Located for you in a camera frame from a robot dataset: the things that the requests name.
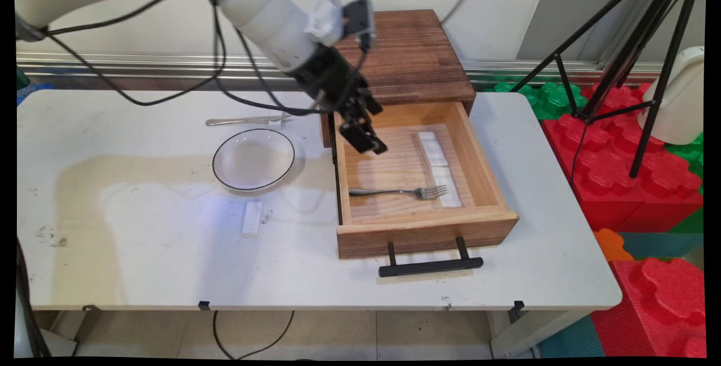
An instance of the tile floor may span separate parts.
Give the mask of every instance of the tile floor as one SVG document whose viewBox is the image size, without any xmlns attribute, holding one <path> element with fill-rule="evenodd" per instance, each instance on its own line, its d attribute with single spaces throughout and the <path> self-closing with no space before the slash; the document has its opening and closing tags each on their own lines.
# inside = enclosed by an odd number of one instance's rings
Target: tile floor
<svg viewBox="0 0 721 366">
<path fill-rule="evenodd" d="M 213 339 L 213 311 L 88 313 L 76 356 L 225 359 Z M 221 311 L 218 335 L 232 355 L 273 342 L 289 311 Z M 248 359 L 491 359 L 484 312 L 297 311 L 272 348 Z M 530 351 L 518 356 L 532 358 Z"/>
</svg>

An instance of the robotic arm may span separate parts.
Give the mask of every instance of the robotic arm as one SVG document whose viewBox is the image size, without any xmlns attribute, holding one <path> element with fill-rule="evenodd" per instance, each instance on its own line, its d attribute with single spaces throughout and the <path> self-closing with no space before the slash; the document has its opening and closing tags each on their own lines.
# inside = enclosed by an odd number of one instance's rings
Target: robotic arm
<svg viewBox="0 0 721 366">
<path fill-rule="evenodd" d="M 68 12 L 101 0 L 15 0 L 15 27 L 20 38 L 39 41 L 47 26 Z M 369 0 L 345 7 L 340 0 L 319 0 L 309 17 L 291 0 L 216 0 L 230 22 L 244 33 L 275 66 L 327 110 L 343 118 L 340 133 L 358 152 L 387 150 L 371 127 L 370 114 L 383 109 L 368 83 L 333 47 L 356 35 L 365 53 L 374 39 Z"/>
</svg>

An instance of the wooden cabinet top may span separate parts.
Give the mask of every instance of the wooden cabinet top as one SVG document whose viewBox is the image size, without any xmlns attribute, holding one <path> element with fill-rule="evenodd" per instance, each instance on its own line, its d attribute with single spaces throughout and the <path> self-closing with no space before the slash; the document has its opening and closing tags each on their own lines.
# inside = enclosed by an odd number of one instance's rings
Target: wooden cabinet top
<svg viewBox="0 0 721 366">
<path fill-rule="evenodd" d="M 376 43 L 360 72 L 381 105 L 473 101 L 476 92 L 433 10 L 375 13 Z M 356 66 L 355 37 L 336 45 Z"/>
</svg>

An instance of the fork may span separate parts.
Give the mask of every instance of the fork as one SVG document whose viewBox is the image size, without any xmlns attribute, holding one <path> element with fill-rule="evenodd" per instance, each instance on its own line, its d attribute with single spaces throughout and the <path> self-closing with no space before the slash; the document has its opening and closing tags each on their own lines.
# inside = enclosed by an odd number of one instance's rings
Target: fork
<svg viewBox="0 0 721 366">
<path fill-rule="evenodd" d="M 415 190 L 371 190 L 371 189 L 358 189 L 355 187 L 348 188 L 348 194 L 351 196 L 368 196 L 368 194 L 381 194 L 381 193 L 406 193 L 413 194 L 416 199 L 419 200 L 430 200 L 437 197 L 443 196 L 447 192 L 446 186 L 433 186 L 433 187 L 419 187 Z"/>
</svg>

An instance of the drawer handle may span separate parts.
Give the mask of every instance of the drawer handle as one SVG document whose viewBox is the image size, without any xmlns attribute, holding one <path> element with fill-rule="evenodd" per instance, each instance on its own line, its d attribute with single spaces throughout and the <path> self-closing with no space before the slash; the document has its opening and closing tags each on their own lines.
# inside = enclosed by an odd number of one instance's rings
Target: drawer handle
<svg viewBox="0 0 721 366">
<path fill-rule="evenodd" d="M 458 252 L 461 253 L 460 259 L 452 259 L 450 261 L 423 262 L 419 264 L 396 264 L 396 252 L 393 243 L 388 243 L 388 256 L 391 257 L 390 266 L 381 266 L 378 268 L 378 276 L 405 276 L 407 274 L 433 273 L 436 271 L 451 271 L 462 269 L 478 269 L 483 266 L 483 258 L 469 258 L 466 249 L 466 241 L 462 236 L 456 237 Z"/>
</svg>

